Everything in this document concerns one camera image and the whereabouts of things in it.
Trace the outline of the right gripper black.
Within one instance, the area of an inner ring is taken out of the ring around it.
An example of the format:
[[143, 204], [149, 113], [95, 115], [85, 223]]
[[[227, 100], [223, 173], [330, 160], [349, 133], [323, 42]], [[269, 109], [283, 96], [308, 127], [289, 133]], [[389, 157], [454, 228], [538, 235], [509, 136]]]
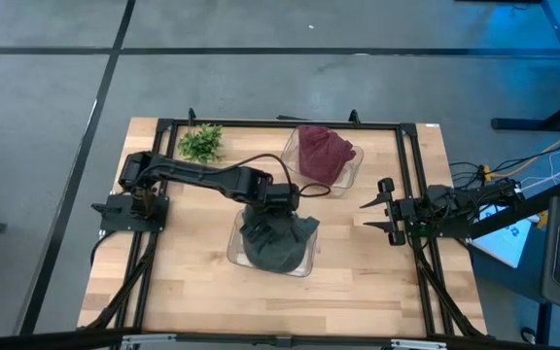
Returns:
[[402, 246], [414, 242], [416, 238], [414, 225], [416, 220], [414, 201], [412, 198], [394, 199], [395, 190], [392, 178], [383, 178], [378, 181], [379, 194], [375, 199], [361, 206], [369, 208], [384, 203], [385, 214], [389, 222], [366, 222], [364, 226], [379, 228], [388, 233], [389, 243], [392, 246]]

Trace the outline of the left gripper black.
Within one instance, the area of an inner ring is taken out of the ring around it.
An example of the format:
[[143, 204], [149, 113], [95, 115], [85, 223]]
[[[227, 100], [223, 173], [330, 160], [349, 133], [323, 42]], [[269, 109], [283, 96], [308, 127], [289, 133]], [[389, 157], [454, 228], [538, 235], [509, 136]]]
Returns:
[[295, 212], [298, 209], [298, 187], [289, 184], [272, 184], [262, 190], [247, 193], [242, 202], [243, 225], [239, 229], [245, 240], [253, 244], [256, 256], [273, 256], [276, 244], [291, 235]]

